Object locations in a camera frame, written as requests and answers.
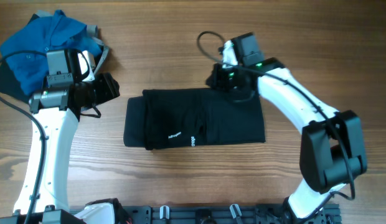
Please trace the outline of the black t-shirt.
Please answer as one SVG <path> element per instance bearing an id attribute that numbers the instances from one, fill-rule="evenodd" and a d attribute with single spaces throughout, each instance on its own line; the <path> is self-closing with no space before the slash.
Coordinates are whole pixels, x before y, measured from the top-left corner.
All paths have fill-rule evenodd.
<path id="1" fill-rule="evenodd" d="M 231 95 L 210 88 L 143 90 L 127 103 L 127 147 L 169 149 L 264 143 L 258 94 Z"/>

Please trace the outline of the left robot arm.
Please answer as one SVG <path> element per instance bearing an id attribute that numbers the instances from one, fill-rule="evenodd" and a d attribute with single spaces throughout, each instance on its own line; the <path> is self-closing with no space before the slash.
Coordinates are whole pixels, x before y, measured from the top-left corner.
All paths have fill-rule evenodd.
<path id="1" fill-rule="evenodd" d="M 70 73 L 49 75 L 48 86 L 36 91 L 26 115 L 33 135 L 24 185 L 13 214 L 0 223 L 116 223 L 123 209 L 116 199 L 89 203 L 70 213 L 67 177 L 70 150 L 83 111 L 120 95 L 118 82 L 102 73 L 83 82 Z"/>

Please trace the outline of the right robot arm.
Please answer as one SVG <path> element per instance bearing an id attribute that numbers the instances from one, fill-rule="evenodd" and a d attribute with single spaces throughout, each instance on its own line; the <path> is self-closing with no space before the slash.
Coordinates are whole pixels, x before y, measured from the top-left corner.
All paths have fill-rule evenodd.
<path id="1" fill-rule="evenodd" d="M 235 90 L 240 81 L 251 95 L 257 93 L 273 103 L 301 134 L 303 179 L 273 216 L 281 223 L 306 223 L 336 195 L 354 200 L 355 178 L 367 170 L 360 118 L 351 110 L 340 112 L 323 103 L 275 58 L 249 67 L 217 62 L 207 82 L 221 90 Z"/>

